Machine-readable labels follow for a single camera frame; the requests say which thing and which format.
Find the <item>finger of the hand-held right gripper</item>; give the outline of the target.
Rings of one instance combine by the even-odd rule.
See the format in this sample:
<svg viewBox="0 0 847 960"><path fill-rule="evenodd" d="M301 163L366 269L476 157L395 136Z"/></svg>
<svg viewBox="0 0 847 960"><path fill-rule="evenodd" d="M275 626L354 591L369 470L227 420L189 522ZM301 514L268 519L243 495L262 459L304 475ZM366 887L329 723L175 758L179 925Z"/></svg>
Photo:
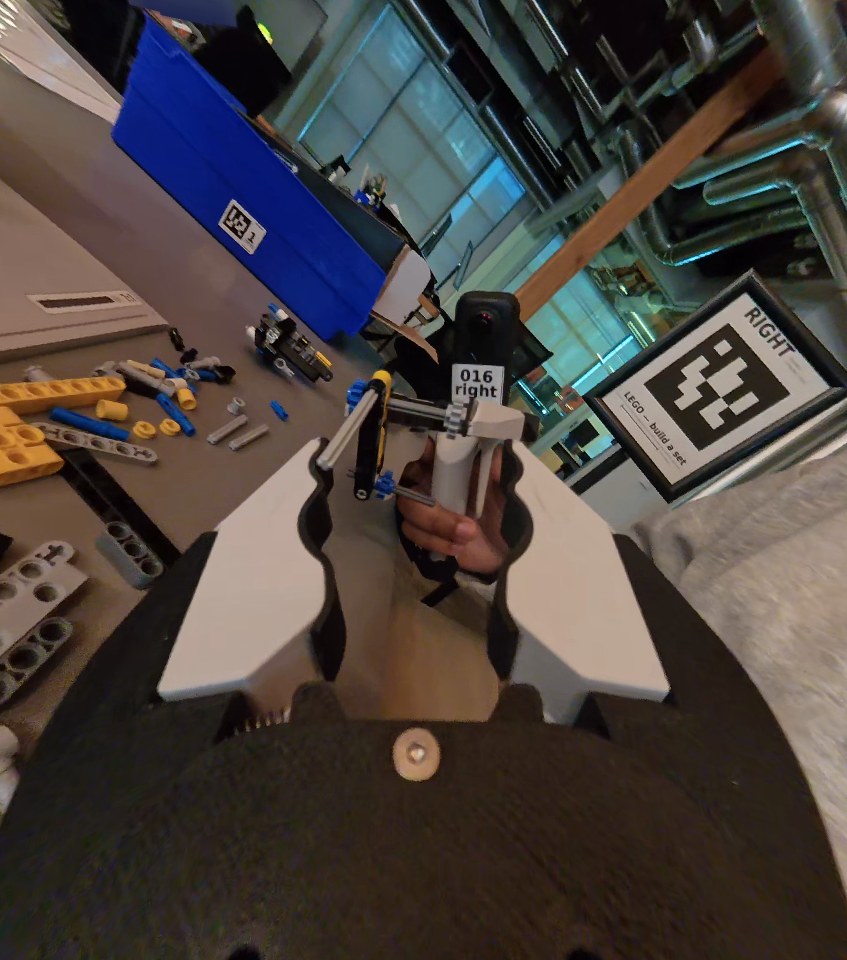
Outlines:
<svg viewBox="0 0 847 960"><path fill-rule="evenodd" d="M463 434L478 440L520 441L526 428L526 415L509 406L486 399L468 403Z"/></svg>

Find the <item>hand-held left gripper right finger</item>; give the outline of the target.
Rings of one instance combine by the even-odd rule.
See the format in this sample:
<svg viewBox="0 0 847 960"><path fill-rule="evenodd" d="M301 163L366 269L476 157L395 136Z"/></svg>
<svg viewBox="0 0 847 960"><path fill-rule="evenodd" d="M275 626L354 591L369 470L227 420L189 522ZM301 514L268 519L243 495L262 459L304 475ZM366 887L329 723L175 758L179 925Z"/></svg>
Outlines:
<svg viewBox="0 0 847 960"><path fill-rule="evenodd" d="M506 442L509 552L491 602L498 676L537 690L544 719L573 724L591 694L661 703L670 682L611 526L522 442Z"/></svg>

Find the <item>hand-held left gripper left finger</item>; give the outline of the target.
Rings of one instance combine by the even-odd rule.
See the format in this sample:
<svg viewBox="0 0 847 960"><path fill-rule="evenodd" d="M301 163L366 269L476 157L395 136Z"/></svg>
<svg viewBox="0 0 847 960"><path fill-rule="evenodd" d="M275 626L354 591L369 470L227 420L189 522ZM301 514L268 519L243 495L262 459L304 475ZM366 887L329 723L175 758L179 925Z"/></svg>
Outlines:
<svg viewBox="0 0 847 960"><path fill-rule="evenodd" d="M216 527L156 692L165 702L240 693L290 702L334 682L345 618L325 546L334 474L308 441Z"/></svg>

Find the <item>black yellow lego assembly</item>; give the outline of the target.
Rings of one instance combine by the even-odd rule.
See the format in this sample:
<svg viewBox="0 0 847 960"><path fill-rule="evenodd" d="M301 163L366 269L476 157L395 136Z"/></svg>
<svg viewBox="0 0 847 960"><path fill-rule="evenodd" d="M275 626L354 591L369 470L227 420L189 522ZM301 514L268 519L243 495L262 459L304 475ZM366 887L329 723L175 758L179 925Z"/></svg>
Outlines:
<svg viewBox="0 0 847 960"><path fill-rule="evenodd" d="M427 506L435 501L397 483L392 470L384 467L388 431L408 428L428 434L443 432L448 405L452 402L414 399L393 391L393 378L385 369L367 380L356 380L346 392L345 419L312 465L321 478L330 480L334 468L352 439L357 439L355 464L349 475L353 495L362 502L396 497L413 499Z"/></svg>

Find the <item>short grey lego beam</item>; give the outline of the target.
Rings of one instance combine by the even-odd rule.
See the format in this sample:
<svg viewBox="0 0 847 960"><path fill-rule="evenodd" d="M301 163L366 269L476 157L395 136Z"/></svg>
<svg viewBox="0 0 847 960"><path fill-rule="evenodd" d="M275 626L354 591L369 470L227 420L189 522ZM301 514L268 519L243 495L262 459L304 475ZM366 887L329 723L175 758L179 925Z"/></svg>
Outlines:
<svg viewBox="0 0 847 960"><path fill-rule="evenodd" d="M133 589L150 589L164 573L165 566L127 524L111 521L95 540L98 552Z"/></svg>

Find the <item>long black lego beam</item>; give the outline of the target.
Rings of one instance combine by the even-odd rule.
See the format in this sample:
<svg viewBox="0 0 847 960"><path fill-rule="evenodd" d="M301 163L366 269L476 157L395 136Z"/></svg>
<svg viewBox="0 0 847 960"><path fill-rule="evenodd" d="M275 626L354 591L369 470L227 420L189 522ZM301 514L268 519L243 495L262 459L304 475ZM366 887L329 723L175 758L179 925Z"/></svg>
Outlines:
<svg viewBox="0 0 847 960"><path fill-rule="evenodd" d="M63 466L58 476L101 522L124 523L166 568L177 562L181 551L92 452L68 449L59 456Z"/></svg>

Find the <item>black lego subassembly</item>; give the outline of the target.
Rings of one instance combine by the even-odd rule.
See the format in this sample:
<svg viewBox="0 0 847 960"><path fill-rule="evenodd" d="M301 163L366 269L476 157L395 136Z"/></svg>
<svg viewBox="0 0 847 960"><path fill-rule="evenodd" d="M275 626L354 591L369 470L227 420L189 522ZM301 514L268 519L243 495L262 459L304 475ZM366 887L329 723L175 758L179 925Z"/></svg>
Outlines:
<svg viewBox="0 0 847 960"><path fill-rule="evenodd" d="M331 361L297 329L284 308L271 303L255 325L245 327L250 345L265 365L281 376L313 384L334 379Z"/></svg>

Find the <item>thin grey lego liftarm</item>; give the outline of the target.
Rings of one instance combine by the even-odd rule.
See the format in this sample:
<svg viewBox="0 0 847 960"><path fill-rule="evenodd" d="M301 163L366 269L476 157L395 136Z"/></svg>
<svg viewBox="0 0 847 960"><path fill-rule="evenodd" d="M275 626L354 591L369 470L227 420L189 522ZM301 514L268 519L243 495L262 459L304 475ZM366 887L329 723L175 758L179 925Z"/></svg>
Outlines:
<svg viewBox="0 0 847 960"><path fill-rule="evenodd" d="M46 442L52 447L69 450L86 450L94 454L105 454L138 464L153 466L160 458L149 446L98 435L54 422L34 421L27 423L40 431Z"/></svg>

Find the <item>pile of small lego pins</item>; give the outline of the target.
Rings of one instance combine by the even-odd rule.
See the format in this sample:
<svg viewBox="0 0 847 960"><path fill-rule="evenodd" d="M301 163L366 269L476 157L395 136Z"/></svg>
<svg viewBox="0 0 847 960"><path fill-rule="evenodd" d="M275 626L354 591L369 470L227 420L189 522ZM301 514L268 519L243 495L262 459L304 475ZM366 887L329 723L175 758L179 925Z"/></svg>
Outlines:
<svg viewBox="0 0 847 960"><path fill-rule="evenodd" d="M197 385L202 381L227 383L233 370L228 366L221 366L215 357L195 362L192 356L183 356L181 361L183 366L171 367L158 358L154 358L150 363L126 358L105 361L96 366L91 378L122 378L126 389L118 400L98 401L94 406L95 417L110 424L128 423L128 406L121 398L130 393L155 402L164 414L164 420L157 427L146 424L134 426L131 431L135 435L148 438L159 431L166 436L182 434L185 437L194 437L197 429L190 421L188 413L197 407ZM52 380L63 379L54 377L41 365L24 368L23 382Z"/></svg>

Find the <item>lego instruction booklet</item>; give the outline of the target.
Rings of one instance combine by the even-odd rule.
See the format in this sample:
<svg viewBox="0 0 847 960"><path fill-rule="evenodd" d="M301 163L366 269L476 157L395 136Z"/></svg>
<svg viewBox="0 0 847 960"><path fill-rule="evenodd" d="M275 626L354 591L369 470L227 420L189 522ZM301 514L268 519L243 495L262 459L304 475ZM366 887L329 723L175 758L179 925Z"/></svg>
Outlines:
<svg viewBox="0 0 847 960"><path fill-rule="evenodd" d="M0 180L0 361L167 327L152 306Z"/></svg>

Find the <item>person's right hand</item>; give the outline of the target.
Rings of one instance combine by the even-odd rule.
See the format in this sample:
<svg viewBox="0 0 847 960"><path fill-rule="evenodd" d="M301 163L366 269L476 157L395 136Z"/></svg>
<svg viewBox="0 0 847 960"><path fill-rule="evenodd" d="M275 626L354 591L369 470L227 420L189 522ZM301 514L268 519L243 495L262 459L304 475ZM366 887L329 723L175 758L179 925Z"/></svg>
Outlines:
<svg viewBox="0 0 847 960"><path fill-rule="evenodd" d="M428 506L405 496L396 499L400 532L427 554L454 558L468 574L496 578L510 548L502 535L506 506L501 484L503 448L493 453L481 516L474 518L436 503Z"/></svg>

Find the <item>wooden ceiling beam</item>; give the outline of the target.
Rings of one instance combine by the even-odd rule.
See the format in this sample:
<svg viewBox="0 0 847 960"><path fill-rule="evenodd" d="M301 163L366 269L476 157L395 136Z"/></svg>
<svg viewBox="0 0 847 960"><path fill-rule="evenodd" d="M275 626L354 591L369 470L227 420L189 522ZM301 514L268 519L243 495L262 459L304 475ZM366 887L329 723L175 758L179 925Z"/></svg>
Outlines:
<svg viewBox="0 0 847 960"><path fill-rule="evenodd" d="M753 110L781 77L776 54L765 48L728 80L517 289L521 321L538 313L678 175Z"/></svg>

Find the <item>black framed patterned sign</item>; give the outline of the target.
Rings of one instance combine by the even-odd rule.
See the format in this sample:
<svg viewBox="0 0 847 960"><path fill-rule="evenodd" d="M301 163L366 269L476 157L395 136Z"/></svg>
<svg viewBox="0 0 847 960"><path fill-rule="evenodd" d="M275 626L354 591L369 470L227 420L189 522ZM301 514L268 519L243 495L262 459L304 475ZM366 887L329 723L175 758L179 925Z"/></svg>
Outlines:
<svg viewBox="0 0 847 960"><path fill-rule="evenodd" d="M755 270L584 395L667 503L845 398L845 367Z"/></svg>

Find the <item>pile of grey black beams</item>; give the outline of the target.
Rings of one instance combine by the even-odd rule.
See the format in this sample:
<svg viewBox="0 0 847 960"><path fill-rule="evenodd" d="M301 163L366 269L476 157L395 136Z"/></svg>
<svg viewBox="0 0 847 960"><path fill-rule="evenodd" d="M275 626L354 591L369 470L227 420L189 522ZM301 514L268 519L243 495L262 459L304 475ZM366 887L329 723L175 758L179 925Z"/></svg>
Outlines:
<svg viewBox="0 0 847 960"><path fill-rule="evenodd" d="M50 618L88 580L75 547L51 539L0 574L0 656Z"/></svg>

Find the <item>blue plastic bin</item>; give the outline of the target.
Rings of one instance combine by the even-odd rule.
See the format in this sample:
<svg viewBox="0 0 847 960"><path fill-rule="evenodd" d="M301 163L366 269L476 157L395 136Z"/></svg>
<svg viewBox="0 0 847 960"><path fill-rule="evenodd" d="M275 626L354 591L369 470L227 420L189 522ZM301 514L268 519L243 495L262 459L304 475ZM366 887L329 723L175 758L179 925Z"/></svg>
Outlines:
<svg viewBox="0 0 847 960"><path fill-rule="evenodd" d="M321 339L354 336L386 272L263 131L149 19L112 140Z"/></svg>

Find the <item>black monitor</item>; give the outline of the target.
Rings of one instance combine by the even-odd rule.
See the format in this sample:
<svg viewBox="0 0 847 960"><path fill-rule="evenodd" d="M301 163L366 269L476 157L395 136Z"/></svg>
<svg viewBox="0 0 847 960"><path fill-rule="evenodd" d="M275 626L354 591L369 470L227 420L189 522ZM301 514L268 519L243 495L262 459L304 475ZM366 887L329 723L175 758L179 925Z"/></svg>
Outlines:
<svg viewBox="0 0 847 960"><path fill-rule="evenodd" d="M251 118L264 114L292 80L248 5L238 8L234 27L216 33L194 57Z"/></svg>

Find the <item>metal ventilation pipes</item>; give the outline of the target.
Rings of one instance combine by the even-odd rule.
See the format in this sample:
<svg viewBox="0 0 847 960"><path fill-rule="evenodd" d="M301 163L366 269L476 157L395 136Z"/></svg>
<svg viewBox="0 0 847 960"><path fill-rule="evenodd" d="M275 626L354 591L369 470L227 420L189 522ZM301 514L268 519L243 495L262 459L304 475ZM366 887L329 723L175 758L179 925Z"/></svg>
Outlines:
<svg viewBox="0 0 847 960"><path fill-rule="evenodd" d="M695 161L673 186L702 186L712 208L745 201L755 208L674 241L652 200L638 228L653 257L669 267L807 230L847 312L847 33L834 2L752 7L795 108L744 131L728 154Z"/></svg>

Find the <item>white paper sheet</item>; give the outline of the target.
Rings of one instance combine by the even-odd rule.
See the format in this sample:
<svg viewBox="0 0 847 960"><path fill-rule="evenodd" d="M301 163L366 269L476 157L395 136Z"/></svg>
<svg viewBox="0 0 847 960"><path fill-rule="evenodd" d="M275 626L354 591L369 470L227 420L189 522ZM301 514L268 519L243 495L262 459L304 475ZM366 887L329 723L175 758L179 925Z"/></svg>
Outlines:
<svg viewBox="0 0 847 960"><path fill-rule="evenodd" d="M121 94L32 3L0 1L0 57L46 90L116 123Z"/></svg>

